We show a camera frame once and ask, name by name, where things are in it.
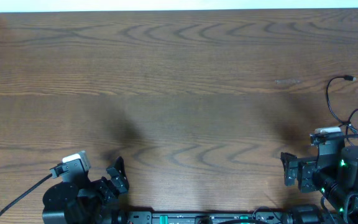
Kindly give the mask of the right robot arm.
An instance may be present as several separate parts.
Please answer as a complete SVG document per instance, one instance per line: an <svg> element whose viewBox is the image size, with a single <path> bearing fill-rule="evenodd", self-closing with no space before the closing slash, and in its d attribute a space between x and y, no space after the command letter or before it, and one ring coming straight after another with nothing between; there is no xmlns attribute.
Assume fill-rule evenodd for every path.
<svg viewBox="0 0 358 224"><path fill-rule="evenodd" d="M296 184L302 193L320 192L338 217L308 205L293 208L283 222L358 223L358 146L346 146L342 136L313 135L311 143L318 148L316 157L298 158L281 153L284 183L287 186Z"/></svg>

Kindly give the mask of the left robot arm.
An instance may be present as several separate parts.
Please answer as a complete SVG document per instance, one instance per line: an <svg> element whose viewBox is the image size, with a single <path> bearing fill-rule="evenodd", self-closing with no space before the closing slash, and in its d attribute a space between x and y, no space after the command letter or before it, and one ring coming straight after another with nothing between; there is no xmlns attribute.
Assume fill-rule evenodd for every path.
<svg viewBox="0 0 358 224"><path fill-rule="evenodd" d="M50 169L53 178L62 182L50 187L43 196L42 219L50 224L128 222L127 213L119 208L119 196L128 193L129 182L124 159L119 156L106 172L110 178L91 181L91 165L84 151L64 157Z"/></svg>

